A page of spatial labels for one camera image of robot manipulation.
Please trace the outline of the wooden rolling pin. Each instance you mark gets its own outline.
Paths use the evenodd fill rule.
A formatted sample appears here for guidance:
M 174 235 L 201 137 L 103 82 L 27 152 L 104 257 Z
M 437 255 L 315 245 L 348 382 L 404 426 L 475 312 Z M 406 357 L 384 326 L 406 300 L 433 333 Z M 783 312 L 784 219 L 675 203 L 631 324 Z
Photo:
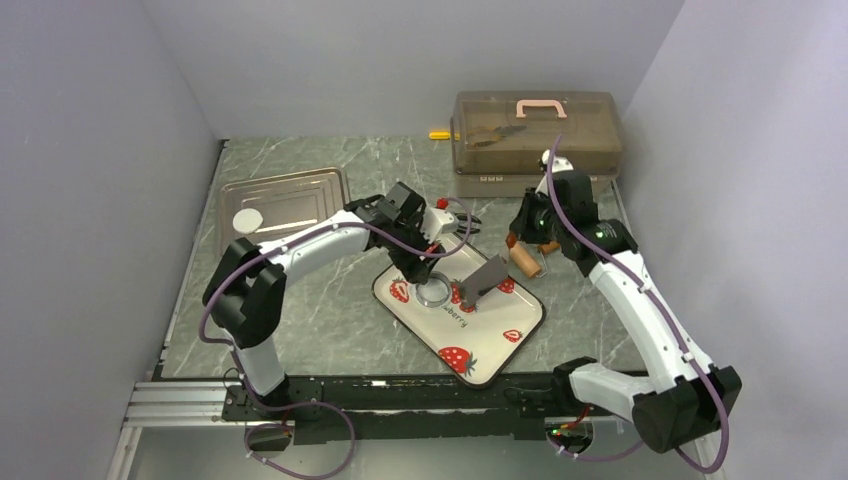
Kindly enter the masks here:
M 548 272 L 547 256 L 560 248 L 557 242 L 536 245 L 536 254 L 531 254 L 518 241 L 506 243 L 510 260 L 527 278 L 541 278 Z

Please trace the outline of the spatula with wooden handle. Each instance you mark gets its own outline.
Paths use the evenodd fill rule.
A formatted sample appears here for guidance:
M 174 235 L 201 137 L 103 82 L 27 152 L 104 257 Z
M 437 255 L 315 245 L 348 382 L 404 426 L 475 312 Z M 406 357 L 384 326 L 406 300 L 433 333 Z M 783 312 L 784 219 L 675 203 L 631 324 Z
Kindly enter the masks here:
M 461 299 L 460 305 L 462 307 L 474 307 L 484 295 L 496 288 L 509 276 L 508 263 L 510 250 L 516 243 L 516 236 L 513 233 L 509 233 L 505 239 L 504 246 L 500 248 L 495 256 L 489 258 L 458 283 Z

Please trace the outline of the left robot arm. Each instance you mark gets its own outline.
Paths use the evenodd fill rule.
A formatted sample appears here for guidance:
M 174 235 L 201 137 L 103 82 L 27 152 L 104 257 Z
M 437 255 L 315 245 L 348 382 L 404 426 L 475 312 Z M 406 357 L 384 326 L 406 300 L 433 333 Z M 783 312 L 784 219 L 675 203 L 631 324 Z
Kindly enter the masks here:
M 387 194 L 353 200 L 330 218 L 281 240 L 233 241 L 202 297 L 203 322 L 223 330 L 219 343 L 233 355 L 251 388 L 248 407 L 264 420 L 279 417 L 289 403 L 289 380 L 273 341 L 287 287 L 350 255 L 387 251 L 403 280 L 427 282 L 444 250 L 437 239 L 457 229 L 459 218 L 445 207 L 429 207 L 402 182 Z

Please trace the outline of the strawberry pattern white tray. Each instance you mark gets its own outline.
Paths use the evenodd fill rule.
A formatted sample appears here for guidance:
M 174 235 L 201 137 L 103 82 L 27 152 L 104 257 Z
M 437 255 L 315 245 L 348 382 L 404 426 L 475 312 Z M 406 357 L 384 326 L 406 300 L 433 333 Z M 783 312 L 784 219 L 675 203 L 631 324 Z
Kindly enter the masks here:
M 544 322 L 542 301 L 508 277 L 474 307 L 460 305 L 456 284 L 488 258 L 467 244 L 436 264 L 434 278 L 419 286 L 390 266 L 372 283 L 372 293 L 395 319 L 470 388 L 489 386 Z

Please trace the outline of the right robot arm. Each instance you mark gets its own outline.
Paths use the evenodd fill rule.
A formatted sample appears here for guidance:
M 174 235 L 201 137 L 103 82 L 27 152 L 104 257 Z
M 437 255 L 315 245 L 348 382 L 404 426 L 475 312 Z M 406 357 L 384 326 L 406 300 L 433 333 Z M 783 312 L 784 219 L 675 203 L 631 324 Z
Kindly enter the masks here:
M 693 466 L 712 473 L 725 460 L 729 414 L 742 382 L 731 367 L 718 368 L 686 334 L 651 281 L 626 226 L 602 220 L 589 177 L 576 170 L 544 175 L 526 191 L 510 234 L 528 244 L 556 242 L 562 255 L 601 292 L 625 326 L 646 368 L 634 377 L 582 357 L 554 368 L 551 401 L 574 415 L 597 406 L 628 422 L 657 453 L 719 433 L 714 462 Z

